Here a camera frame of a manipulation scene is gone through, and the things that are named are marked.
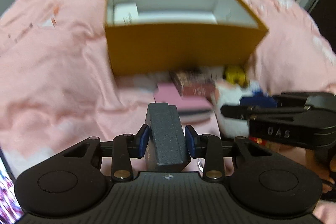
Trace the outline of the dark grey textured box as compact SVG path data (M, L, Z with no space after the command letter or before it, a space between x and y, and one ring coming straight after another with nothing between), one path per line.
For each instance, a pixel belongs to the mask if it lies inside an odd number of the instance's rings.
M177 107L168 103L150 103L145 124L149 141L145 160L150 172L181 172L190 163L185 134Z

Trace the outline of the orange cardboard storage box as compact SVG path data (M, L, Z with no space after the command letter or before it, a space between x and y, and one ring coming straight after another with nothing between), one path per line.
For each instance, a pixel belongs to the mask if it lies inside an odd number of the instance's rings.
M138 21L115 25L129 2ZM243 0L107 0L104 27L115 76L243 65L268 33Z

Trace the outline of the anime print card box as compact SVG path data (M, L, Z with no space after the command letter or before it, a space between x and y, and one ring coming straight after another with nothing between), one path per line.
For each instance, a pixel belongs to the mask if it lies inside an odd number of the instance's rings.
M182 97L210 98L217 80L223 79L223 68L206 68L200 71L170 72L170 77Z

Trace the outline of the pink cloud-print duvet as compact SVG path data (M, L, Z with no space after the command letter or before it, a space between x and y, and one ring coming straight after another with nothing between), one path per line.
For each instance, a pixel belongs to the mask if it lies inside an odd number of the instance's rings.
M264 91L335 92L335 53L293 0L244 0L269 27L248 74ZM16 0L1 17L1 149L29 167L89 137L139 129L153 96L116 81L106 0Z

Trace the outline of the pink embossed card holder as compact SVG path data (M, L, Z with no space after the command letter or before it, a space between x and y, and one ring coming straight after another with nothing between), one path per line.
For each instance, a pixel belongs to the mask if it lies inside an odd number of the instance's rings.
M213 106L205 97L183 97L173 83L158 84L154 99L157 103L175 105L182 122L204 121L213 113Z

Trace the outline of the yellow plush toy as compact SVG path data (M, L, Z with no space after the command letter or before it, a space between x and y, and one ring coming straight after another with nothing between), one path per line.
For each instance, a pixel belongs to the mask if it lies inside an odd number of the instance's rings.
M249 80L246 76L245 70L238 65L229 65L224 69L223 78L233 84L239 85L240 87L247 87L249 85Z

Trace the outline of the white rectangular box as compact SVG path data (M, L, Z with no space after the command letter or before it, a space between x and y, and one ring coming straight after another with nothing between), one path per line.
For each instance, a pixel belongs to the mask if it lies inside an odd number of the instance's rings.
M136 3L118 3L114 6L113 22L115 25L130 25L139 19Z

